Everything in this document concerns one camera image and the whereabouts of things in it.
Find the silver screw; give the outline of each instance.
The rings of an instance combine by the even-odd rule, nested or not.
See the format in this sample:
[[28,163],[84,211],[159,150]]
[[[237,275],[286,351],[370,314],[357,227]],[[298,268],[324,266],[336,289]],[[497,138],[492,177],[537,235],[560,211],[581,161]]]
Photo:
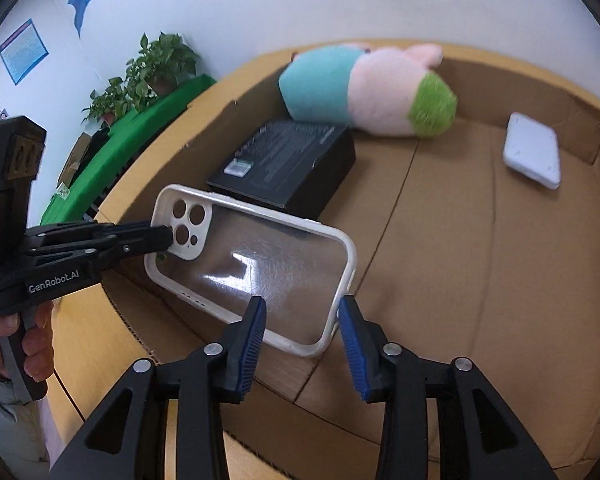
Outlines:
[[387,343],[382,347],[382,351],[387,355],[400,355],[402,347],[398,343]]
[[151,369],[151,361],[149,359],[140,359],[134,363],[134,371],[137,374],[144,374]]
[[222,353],[222,345],[220,343],[209,343],[205,346],[205,354],[206,355],[218,355]]
[[468,372],[471,368],[474,367],[471,359],[467,359],[466,357],[459,357],[456,359],[456,368],[461,372]]

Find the gray sleeve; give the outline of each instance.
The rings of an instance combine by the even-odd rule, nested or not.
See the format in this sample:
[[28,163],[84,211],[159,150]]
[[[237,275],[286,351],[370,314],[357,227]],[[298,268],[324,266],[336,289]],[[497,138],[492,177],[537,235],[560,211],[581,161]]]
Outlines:
[[15,399],[11,381],[0,380],[0,456],[17,480],[39,480],[49,458],[36,402]]

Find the white wall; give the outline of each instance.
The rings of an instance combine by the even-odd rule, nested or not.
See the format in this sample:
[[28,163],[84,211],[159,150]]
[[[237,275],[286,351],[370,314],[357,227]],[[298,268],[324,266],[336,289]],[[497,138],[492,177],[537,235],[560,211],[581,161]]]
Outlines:
[[33,220],[82,131],[89,92],[123,74],[144,32],[182,34],[216,78],[287,46],[416,38],[525,59],[600,97],[600,27],[580,0],[93,0],[81,38],[67,1],[21,0],[0,28],[1,43],[33,18],[50,53],[17,87],[0,61],[0,109],[25,113],[49,130]]
[[17,86],[0,58],[0,110],[26,115],[47,130],[38,179],[32,186],[29,224],[38,224],[56,189],[64,162],[82,132],[80,110],[101,88],[93,65],[53,0],[19,0],[0,26],[0,44],[32,18],[49,54]]

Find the green tablecloth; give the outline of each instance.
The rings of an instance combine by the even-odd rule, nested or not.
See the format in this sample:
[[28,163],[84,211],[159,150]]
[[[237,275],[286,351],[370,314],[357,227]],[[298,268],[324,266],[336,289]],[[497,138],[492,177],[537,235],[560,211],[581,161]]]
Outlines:
[[75,179],[66,200],[54,195],[42,215],[41,224],[81,220],[89,206],[109,186],[122,167],[151,137],[179,116],[195,97],[215,80],[201,75],[183,83],[171,94],[139,114],[131,110],[117,121],[110,139]]

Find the phone case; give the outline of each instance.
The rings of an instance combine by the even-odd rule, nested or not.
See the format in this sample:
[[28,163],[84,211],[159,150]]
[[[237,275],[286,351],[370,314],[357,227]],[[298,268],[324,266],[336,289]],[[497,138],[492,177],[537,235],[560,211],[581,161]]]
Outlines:
[[342,231],[178,185],[160,192],[152,225],[174,233],[165,253],[144,258],[155,283],[226,323],[261,296],[266,343],[307,357],[327,348],[357,261]]

